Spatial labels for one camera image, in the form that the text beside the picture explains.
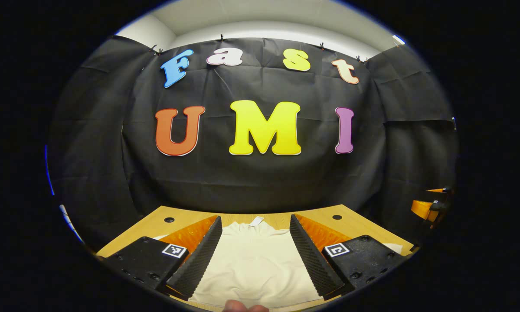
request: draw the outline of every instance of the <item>white cloth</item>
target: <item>white cloth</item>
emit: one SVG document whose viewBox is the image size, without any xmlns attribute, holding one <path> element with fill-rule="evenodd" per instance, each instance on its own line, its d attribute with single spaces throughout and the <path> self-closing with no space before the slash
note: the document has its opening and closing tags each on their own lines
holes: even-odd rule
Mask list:
<svg viewBox="0 0 520 312">
<path fill-rule="evenodd" d="M 321 298 L 288 229 L 233 222 L 189 301 L 223 307 L 233 299 L 273 309 Z"/>
</svg>

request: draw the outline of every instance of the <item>yellow letter m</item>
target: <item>yellow letter m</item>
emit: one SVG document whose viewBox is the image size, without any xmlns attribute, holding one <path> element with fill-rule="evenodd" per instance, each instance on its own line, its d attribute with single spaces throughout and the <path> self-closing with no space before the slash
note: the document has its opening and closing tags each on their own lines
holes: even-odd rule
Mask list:
<svg viewBox="0 0 520 312">
<path fill-rule="evenodd" d="M 264 154 L 277 133 L 272 152 L 276 155 L 298 155 L 300 145 L 296 138 L 296 114 L 300 106 L 282 101 L 273 110 L 269 120 L 254 101 L 234 101 L 231 109 L 236 112 L 235 144 L 230 146 L 233 155 L 250 155 L 254 148 L 248 144 L 248 132 L 252 134 L 260 153 Z"/>
</svg>

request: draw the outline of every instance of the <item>black cloth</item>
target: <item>black cloth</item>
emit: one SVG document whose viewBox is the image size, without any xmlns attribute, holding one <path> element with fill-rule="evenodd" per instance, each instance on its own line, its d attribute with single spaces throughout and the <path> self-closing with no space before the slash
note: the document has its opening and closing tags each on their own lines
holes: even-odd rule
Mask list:
<svg viewBox="0 0 520 312">
<path fill-rule="evenodd" d="M 241 49 L 238 66 L 206 63 L 218 48 Z M 283 64 L 285 49 L 309 56 L 309 71 Z M 164 87 L 161 65 L 192 49 L 186 76 Z M 355 67 L 349 84 L 331 64 Z M 235 112 L 255 101 L 267 119 L 281 101 L 300 105 L 298 156 L 234 156 Z M 175 108 L 171 138 L 185 137 L 183 109 L 201 105 L 196 148 L 157 150 L 155 113 Z M 353 110 L 353 152 L 336 154 L 335 108 Z M 51 182 L 85 242 L 98 250 L 159 205 L 219 213 L 278 213 L 343 204 L 416 243 L 416 195 L 454 183 L 457 139 L 436 79 L 406 45 L 366 63 L 310 44 L 239 38 L 185 45 L 155 55 L 113 37 L 78 69 L 50 127 Z"/>
</svg>

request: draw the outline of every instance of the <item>orange object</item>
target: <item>orange object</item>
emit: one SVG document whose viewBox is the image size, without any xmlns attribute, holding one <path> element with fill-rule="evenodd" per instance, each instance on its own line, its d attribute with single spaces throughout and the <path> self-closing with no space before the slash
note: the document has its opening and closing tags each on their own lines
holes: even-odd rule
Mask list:
<svg viewBox="0 0 520 312">
<path fill-rule="evenodd" d="M 167 288 L 171 289 L 173 292 L 176 292 L 176 293 L 178 293 L 179 295 L 184 296 L 184 295 L 181 294 L 180 292 L 177 292 L 175 289 L 173 289 L 173 287 L 170 287 L 170 286 L 167 285 L 167 284 L 165 284 L 165 286 L 167 286 Z"/>
<path fill-rule="evenodd" d="M 418 217 L 433 222 L 437 218 L 439 212 L 430 211 L 430 207 L 432 206 L 432 204 L 433 203 L 430 203 L 428 201 L 413 200 L 412 207 L 410 208 L 410 210 L 413 213 L 415 213 Z"/>
<path fill-rule="evenodd" d="M 352 239 L 351 237 L 339 233 L 314 220 L 308 219 L 307 217 L 303 217 L 299 214 L 295 215 L 296 219 L 298 219 L 304 231 L 306 231 L 319 252 L 321 252 L 325 246 L 343 243 L 343 241 Z"/>
<path fill-rule="evenodd" d="M 200 115 L 206 109 L 203 106 L 190 106 L 183 110 L 187 116 L 185 140 L 180 143 L 171 141 L 171 126 L 173 118 L 177 116 L 176 109 L 162 109 L 156 113 L 156 146 L 157 149 L 167 156 L 183 156 L 196 147 L 198 142 L 198 126 L 200 126 Z"/>
<path fill-rule="evenodd" d="M 217 217 L 217 215 L 213 215 L 202 221 L 198 221 L 194 224 L 189 225 L 188 227 L 184 227 L 178 231 L 175 231 L 167 235 L 166 237 L 163 237 L 162 239 L 160 239 L 160 241 L 163 241 L 164 243 L 186 247 L 186 249 L 189 251 L 189 254 L 182 262 L 185 263 L 188 257 L 192 255 L 192 253 L 196 250 L 196 247 L 198 247 L 198 244 L 202 241 L 204 235 L 208 233 L 208 230 L 210 229 L 214 221 L 216 221 Z"/>
</svg>

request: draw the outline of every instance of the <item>letter f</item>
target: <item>letter f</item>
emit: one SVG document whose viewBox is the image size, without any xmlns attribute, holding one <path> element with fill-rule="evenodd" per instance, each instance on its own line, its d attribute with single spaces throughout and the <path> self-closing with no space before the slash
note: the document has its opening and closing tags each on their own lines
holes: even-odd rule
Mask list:
<svg viewBox="0 0 520 312">
<path fill-rule="evenodd" d="M 186 71 L 181 71 L 179 68 L 186 68 L 189 65 L 189 59 L 186 57 L 192 55 L 194 51 L 188 49 L 177 55 L 173 59 L 163 63 L 160 67 L 165 71 L 165 87 L 168 88 L 173 85 L 175 82 L 180 81 L 185 77 Z"/>
</svg>

